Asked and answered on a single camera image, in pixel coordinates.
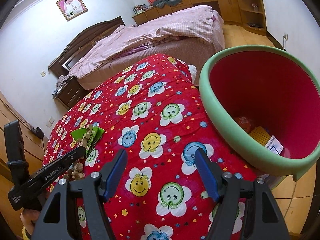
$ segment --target framed wedding photo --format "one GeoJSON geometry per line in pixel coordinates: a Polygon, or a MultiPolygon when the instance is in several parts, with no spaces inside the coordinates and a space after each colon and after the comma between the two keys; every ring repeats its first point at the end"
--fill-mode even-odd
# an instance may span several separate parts
{"type": "Polygon", "coordinates": [[[88,11],[82,0],[59,0],[56,4],[67,21],[88,11]]]}

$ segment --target bed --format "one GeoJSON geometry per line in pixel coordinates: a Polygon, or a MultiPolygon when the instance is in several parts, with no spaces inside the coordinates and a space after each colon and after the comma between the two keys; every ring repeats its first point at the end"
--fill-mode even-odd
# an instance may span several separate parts
{"type": "Polygon", "coordinates": [[[136,27],[124,26],[118,17],[108,21],[108,26],[108,31],[97,36],[103,39],[86,39],[88,43],[77,50],[74,44],[79,44],[88,30],[82,32],[49,68],[59,68],[58,77],[75,76],[85,90],[92,90],[124,66],[164,53],[196,66],[198,85],[204,63],[225,48],[223,20],[210,6],[188,8],[136,27]]]}
{"type": "MultiPolygon", "coordinates": [[[[204,239],[216,205],[194,165],[198,148],[237,178],[256,178],[254,168],[216,132],[191,79],[183,61],[161,53],[151,55],[95,88],[52,131],[44,164],[76,147],[71,131],[89,123],[105,130],[82,161],[86,176],[99,171],[119,149],[126,149],[127,168],[116,195],[104,205],[119,240],[204,239]]],[[[81,200],[77,204],[87,240],[85,206],[81,200]]],[[[240,201],[234,240],[240,235],[244,206],[240,201]]]]}

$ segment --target stack of books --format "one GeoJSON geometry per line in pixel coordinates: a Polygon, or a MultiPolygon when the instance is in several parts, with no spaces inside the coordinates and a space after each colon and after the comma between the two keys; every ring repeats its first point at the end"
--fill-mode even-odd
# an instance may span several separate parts
{"type": "Polygon", "coordinates": [[[148,10],[148,7],[145,4],[136,5],[132,8],[135,14],[139,14],[148,10]]]}

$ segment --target groom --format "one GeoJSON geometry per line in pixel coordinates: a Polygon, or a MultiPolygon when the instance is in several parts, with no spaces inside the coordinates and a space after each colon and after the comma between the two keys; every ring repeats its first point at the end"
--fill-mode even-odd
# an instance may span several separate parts
{"type": "Polygon", "coordinates": [[[76,10],[77,13],[84,11],[82,4],[79,2],[79,0],[69,0],[69,2],[72,4],[73,8],[76,10]]]}

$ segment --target bride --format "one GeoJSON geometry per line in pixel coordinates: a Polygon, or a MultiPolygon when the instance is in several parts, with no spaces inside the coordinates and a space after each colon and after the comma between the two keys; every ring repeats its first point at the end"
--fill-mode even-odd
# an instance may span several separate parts
{"type": "Polygon", "coordinates": [[[72,4],[68,0],[64,1],[64,12],[67,17],[71,17],[72,15],[77,14],[76,10],[73,8],[72,4]]]}

